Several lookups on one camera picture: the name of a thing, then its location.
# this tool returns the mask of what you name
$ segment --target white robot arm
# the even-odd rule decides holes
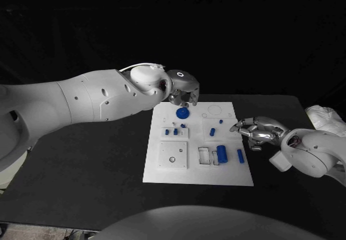
[[[309,176],[320,178],[327,175],[346,186],[346,138],[327,131],[290,130],[264,116],[241,120],[229,131],[248,136],[252,151],[261,151],[265,142],[281,147],[281,151],[270,159],[281,172],[294,166]]]
[[[196,105],[195,77],[180,70],[166,72],[154,63],[92,71],[64,81],[0,85],[0,171],[48,133],[71,124],[121,119],[150,110],[167,97],[175,105],[189,107],[182,100],[188,92]]]

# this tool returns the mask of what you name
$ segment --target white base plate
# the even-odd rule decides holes
[[[179,119],[176,116],[179,108],[170,102],[162,102],[153,109],[143,182],[254,186],[242,137],[229,132],[229,128],[238,122],[232,103],[199,102],[196,106],[189,107],[186,119]],[[172,141],[172,139],[162,137],[163,128],[180,128],[180,124],[189,128],[189,138],[180,142],[186,143],[188,146],[188,169],[160,168],[160,143]],[[216,129],[212,139],[205,134],[205,132],[211,132],[211,126]],[[199,148],[209,148],[212,161],[212,152],[216,151],[218,145],[225,145],[228,162],[221,163],[219,166],[211,164],[211,166],[201,167]],[[239,163],[238,149],[242,151],[245,163]]]

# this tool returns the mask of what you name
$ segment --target blue cylinder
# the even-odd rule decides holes
[[[186,118],[190,116],[189,109],[188,109],[186,107],[180,107],[180,108],[176,110],[176,116],[177,116],[180,119],[186,119]]]
[[[226,154],[226,147],[224,145],[219,145],[216,147],[216,151],[218,151],[218,162],[224,164],[229,161],[228,154]]]
[[[211,129],[211,136],[215,135],[215,128]]]
[[[242,150],[238,149],[237,152],[238,152],[239,163],[244,164],[244,153],[242,153]]]

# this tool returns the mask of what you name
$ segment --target white plastic bag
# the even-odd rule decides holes
[[[330,107],[314,105],[304,111],[317,130],[332,132],[337,136],[346,137],[346,123]]]

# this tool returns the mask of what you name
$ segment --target dark tabletop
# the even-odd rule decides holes
[[[267,116],[288,128],[314,128],[300,101],[283,95],[202,95],[232,102],[238,119]],[[244,140],[254,187],[143,183],[153,110],[117,121],[79,123],[40,138],[0,197],[0,221],[81,230],[104,229],[146,210],[206,205],[281,220],[327,239],[345,237],[346,188],[252,152]]]

